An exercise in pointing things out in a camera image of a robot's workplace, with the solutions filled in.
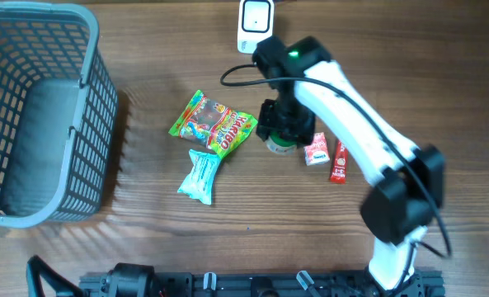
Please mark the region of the teal tissue packet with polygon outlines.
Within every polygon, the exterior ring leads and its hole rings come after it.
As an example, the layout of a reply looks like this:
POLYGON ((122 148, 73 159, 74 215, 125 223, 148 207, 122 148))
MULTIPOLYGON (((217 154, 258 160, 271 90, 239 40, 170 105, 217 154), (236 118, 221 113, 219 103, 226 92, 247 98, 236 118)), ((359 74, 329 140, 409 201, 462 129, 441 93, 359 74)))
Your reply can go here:
POLYGON ((199 200, 204 205, 212 205, 212 189, 221 158, 212 153, 189 150, 193 168, 186 176, 178 193, 188 195, 193 200, 199 200))

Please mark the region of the small red carton box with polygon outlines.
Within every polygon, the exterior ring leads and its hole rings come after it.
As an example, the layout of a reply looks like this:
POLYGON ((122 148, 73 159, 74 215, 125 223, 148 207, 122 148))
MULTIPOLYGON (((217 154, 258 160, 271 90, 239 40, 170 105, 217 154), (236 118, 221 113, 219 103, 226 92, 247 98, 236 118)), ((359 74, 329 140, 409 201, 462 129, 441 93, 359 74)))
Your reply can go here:
POLYGON ((304 147, 307 166, 324 164, 330 161, 326 136, 323 132, 316 133, 310 145, 304 147))

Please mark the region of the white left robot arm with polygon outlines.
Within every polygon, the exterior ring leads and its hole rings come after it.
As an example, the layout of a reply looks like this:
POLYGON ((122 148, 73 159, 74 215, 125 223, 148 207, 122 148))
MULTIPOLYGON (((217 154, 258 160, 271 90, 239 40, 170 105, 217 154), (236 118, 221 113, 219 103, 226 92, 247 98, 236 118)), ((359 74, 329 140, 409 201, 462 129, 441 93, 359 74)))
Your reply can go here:
MULTIPOLYGON (((42 280, 53 289, 56 296, 91 296, 91 289, 83 289, 73 284, 43 259, 34 255, 26 263, 28 295, 45 297, 42 280)), ((94 289, 96 296, 164 296, 162 287, 152 266, 118 263, 113 270, 100 276, 94 289)))

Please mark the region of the green lid jar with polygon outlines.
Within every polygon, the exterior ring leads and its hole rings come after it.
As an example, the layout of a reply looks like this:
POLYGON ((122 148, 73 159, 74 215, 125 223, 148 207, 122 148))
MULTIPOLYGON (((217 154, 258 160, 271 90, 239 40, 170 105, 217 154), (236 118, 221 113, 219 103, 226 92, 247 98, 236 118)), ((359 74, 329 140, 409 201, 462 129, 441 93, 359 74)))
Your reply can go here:
POLYGON ((266 147, 272 152, 279 155, 289 155, 297 150, 297 144, 286 141, 280 137, 271 134, 265 141, 266 147))

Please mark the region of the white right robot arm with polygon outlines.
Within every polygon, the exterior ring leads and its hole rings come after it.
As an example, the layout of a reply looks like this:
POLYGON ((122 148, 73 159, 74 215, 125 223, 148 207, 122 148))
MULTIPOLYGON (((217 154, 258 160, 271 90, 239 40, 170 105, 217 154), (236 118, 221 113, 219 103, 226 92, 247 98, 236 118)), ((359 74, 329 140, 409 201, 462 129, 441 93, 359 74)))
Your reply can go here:
POLYGON ((375 237, 369 273, 397 293, 414 272, 416 248, 444 201, 443 154, 398 133, 350 84, 331 54, 309 36, 287 46, 272 36, 252 61, 274 100, 261 106, 257 135, 275 153, 312 143, 320 119, 357 162, 371 190, 360 214, 375 237))

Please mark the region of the Haribo gummy candy bag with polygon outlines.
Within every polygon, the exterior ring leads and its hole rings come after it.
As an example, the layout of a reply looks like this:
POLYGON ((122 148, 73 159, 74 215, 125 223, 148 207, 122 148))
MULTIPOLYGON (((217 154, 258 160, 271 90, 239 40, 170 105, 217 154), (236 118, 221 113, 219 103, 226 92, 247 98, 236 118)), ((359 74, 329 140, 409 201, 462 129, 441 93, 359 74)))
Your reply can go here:
POLYGON ((221 159, 252 133, 257 119, 209 99, 198 90, 169 129, 169 134, 212 150, 221 159))

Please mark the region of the red Nescafe stick sachet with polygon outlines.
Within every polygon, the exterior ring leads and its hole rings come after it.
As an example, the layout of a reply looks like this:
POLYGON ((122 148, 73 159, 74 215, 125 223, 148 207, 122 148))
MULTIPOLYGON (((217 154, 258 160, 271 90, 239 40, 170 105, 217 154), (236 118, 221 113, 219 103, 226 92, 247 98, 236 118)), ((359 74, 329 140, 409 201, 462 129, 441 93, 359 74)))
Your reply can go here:
POLYGON ((346 183, 346 167, 348 163, 348 150, 340 141, 336 141, 334 162, 331 168, 330 181, 336 184, 346 183))

